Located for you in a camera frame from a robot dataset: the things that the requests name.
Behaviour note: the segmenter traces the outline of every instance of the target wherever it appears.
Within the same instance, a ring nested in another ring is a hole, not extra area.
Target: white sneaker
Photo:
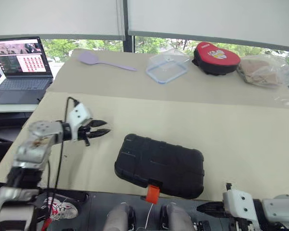
[[[50,207],[52,203],[52,197],[48,197],[48,208]],[[44,206],[42,208],[45,208],[47,204],[47,199],[44,200]],[[52,213],[50,215],[50,218],[52,220],[60,220],[60,219],[73,219],[78,216],[78,210],[72,203],[68,202],[61,202],[58,199],[53,200],[53,207],[52,207]]]

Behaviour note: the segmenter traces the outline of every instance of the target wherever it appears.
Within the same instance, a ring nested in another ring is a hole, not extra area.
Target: purple plastic spoon
[[[122,68],[125,70],[129,70],[129,71],[137,71],[136,68],[133,68],[130,66],[124,66],[124,65],[112,64],[109,62],[98,61],[98,57],[89,51],[85,51],[85,52],[81,53],[80,56],[78,57],[78,60],[81,61],[82,63],[88,64],[88,65],[107,64],[107,65],[116,66],[116,67],[119,67],[119,68]]]

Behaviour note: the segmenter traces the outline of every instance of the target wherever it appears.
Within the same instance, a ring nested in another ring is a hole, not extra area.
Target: beige table surface
[[[37,120],[58,120],[67,96],[80,100],[94,118],[108,122],[111,133],[65,144],[59,187],[110,193],[146,194],[146,189],[119,179],[114,162],[124,137],[136,133],[196,148],[204,155],[205,191],[200,199],[220,200],[225,183],[255,198],[289,194],[289,109],[208,103],[143,100],[48,92],[0,163],[4,182],[27,126]],[[59,145],[51,155],[52,182]]]
[[[255,198],[289,194],[289,90],[248,85],[233,72],[213,77],[190,64],[189,72],[166,85],[145,74],[150,55],[95,51],[100,60],[130,65],[131,72],[77,61],[82,50],[59,71],[55,82],[0,163],[4,182],[27,126],[37,120],[63,119],[67,96],[73,96],[108,122],[112,132],[66,142],[59,187],[110,193],[146,194],[146,189],[119,179],[114,162],[129,133],[200,150],[204,155],[205,191],[200,199],[220,200],[225,183]],[[50,158],[52,183],[59,145]]]

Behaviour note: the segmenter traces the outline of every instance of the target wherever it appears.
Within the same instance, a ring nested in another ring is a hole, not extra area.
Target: orange tag
[[[145,201],[157,204],[159,197],[159,187],[149,184],[148,194],[146,195]]]

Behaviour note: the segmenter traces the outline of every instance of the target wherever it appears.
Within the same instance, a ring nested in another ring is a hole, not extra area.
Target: clear plastic container
[[[189,56],[171,49],[149,59],[146,73],[157,83],[165,84],[187,72]]]

